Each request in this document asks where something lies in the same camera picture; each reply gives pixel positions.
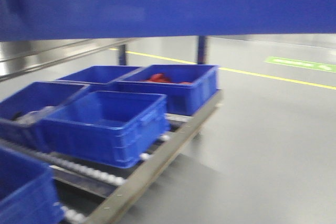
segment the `blue metal beam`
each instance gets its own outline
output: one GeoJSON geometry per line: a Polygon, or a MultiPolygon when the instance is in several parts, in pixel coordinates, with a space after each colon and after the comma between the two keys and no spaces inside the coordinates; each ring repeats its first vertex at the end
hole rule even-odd
{"type": "Polygon", "coordinates": [[[0,0],[0,41],[336,33],[336,0],[0,0]]]}

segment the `blue plastic crate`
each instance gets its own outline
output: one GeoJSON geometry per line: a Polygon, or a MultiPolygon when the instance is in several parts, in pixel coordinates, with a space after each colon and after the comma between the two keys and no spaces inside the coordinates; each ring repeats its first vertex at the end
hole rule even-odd
{"type": "Polygon", "coordinates": [[[43,152],[49,148],[39,130],[39,121],[57,106],[89,92],[83,84],[34,82],[0,102],[0,137],[43,152]]]}
{"type": "Polygon", "coordinates": [[[42,120],[52,150],[128,168],[165,131],[166,96],[93,92],[42,120]]]}
{"type": "Polygon", "coordinates": [[[0,147],[0,224],[56,224],[63,216],[49,166],[0,147]]]}
{"type": "Polygon", "coordinates": [[[140,69],[133,66],[92,66],[76,73],[57,79],[91,85],[91,91],[117,91],[116,82],[131,72],[140,69]]]}
{"type": "Polygon", "coordinates": [[[124,92],[166,94],[168,113],[192,115],[216,92],[217,69],[215,65],[151,65],[123,78],[118,86],[124,92]],[[156,73],[164,73],[175,83],[143,81],[156,73]]]}

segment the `metal shelf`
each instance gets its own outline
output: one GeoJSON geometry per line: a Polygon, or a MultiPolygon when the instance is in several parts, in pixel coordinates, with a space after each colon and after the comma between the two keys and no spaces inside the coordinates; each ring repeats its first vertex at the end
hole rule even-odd
{"type": "Polygon", "coordinates": [[[171,131],[147,150],[148,159],[144,158],[144,161],[129,169],[58,153],[39,153],[3,140],[0,143],[50,162],[60,201],[87,216],[84,222],[64,220],[62,223],[115,223],[178,156],[182,147],[200,131],[202,124],[216,110],[222,96],[222,91],[218,90],[193,116],[167,114],[171,131]],[[119,177],[119,182],[108,181],[106,178],[109,175],[119,177]]]}

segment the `dark blue post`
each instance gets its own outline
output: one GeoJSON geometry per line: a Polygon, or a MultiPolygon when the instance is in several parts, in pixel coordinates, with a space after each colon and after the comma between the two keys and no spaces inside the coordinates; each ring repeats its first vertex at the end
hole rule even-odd
{"type": "Polygon", "coordinates": [[[206,36],[198,37],[198,45],[197,45],[197,64],[206,64],[206,36]]]}
{"type": "Polygon", "coordinates": [[[126,66],[127,65],[127,57],[126,57],[126,45],[120,45],[118,47],[118,58],[119,65],[126,66]]]}

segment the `gray floor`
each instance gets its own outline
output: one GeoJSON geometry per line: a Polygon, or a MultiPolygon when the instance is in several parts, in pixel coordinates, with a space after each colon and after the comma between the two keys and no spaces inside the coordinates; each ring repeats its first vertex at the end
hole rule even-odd
{"type": "MultiPolygon", "coordinates": [[[[146,38],[129,50],[194,61],[195,38],[146,38]]],[[[336,74],[264,63],[268,56],[335,64],[336,49],[212,38],[209,63],[336,86],[336,74]]],[[[3,98],[115,51],[0,83],[3,98]]],[[[129,64],[176,63],[129,54],[129,64]]],[[[336,223],[336,90],[219,71],[223,105],[120,224],[336,223]]]]}

